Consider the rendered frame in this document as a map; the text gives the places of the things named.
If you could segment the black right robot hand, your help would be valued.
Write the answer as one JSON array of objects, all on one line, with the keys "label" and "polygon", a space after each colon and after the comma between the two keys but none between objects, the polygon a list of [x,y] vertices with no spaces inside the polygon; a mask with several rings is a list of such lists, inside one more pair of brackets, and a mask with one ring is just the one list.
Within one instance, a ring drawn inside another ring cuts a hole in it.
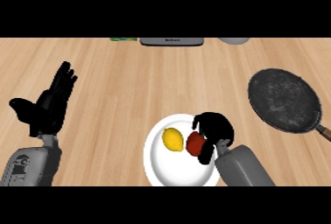
[{"label": "black right robot hand", "polygon": [[213,148],[219,141],[226,140],[226,146],[234,144],[234,126],[220,113],[204,112],[194,117],[192,127],[200,128],[200,134],[207,138],[198,156],[200,163],[207,165],[212,162]]}]

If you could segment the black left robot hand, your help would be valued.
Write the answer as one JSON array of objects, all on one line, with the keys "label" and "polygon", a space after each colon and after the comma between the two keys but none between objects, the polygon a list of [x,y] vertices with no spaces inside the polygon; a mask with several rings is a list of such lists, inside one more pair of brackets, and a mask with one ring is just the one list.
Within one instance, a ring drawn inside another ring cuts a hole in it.
[{"label": "black left robot hand", "polygon": [[36,102],[22,98],[9,101],[18,120],[30,125],[31,137],[55,135],[62,129],[68,99],[79,79],[70,67],[71,64],[64,61],[51,88],[43,91]]}]

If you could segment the white round plate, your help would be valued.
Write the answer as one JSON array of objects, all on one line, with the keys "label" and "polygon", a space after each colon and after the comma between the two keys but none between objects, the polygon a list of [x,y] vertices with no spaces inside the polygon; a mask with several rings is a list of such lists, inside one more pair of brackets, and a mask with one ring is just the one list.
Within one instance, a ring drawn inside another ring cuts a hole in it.
[{"label": "white round plate", "polygon": [[144,167],[153,186],[216,186],[220,174],[215,163],[203,165],[186,150],[172,151],[163,143],[163,131],[175,128],[182,137],[192,133],[194,116],[175,114],[154,125],[144,147]]}]

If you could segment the dark grey frying pan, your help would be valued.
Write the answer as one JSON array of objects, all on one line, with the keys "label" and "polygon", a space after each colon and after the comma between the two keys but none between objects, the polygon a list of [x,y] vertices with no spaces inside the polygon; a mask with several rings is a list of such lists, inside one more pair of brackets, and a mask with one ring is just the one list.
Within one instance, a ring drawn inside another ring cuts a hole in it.
[{"label": "dark grey frying pan", "polygon": [[280,68],[260,70],[249,82],[249,100],[260,119],[274,128],[294,134],[317,130],[331,142],[331,129],[321,125],[317,91],[300,76]]}]

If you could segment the yellow lemon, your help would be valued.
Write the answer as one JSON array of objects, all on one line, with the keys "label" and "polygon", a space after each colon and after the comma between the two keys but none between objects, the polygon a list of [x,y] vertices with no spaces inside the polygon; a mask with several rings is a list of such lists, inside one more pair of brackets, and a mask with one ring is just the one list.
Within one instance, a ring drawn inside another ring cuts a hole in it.
[{"label": "yellow lemon", "polygon": [[175,128],[167,128],[163,131],[161,140],[163,140],[166,148],[170,151],[182,151],[184,150],[182,133]]}]

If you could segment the pale grey round object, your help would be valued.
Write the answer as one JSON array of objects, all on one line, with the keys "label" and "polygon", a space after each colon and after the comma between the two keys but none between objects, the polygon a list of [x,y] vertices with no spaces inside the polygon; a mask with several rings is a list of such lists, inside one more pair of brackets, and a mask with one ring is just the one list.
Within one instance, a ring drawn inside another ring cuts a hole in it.
[{"label": "pale grey round object", "polygon": [[220,41],[229,45],[243,45],[250,39],[249,38],[220,38]]}]

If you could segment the grey appliance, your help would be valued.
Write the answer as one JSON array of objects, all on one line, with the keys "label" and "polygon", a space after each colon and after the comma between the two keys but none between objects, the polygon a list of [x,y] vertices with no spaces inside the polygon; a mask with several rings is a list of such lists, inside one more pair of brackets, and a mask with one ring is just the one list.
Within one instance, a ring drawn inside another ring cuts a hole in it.
[{"label": "grey appliance", "polygon": [[204,38],[141,38],[145,46],[201,46]]}]

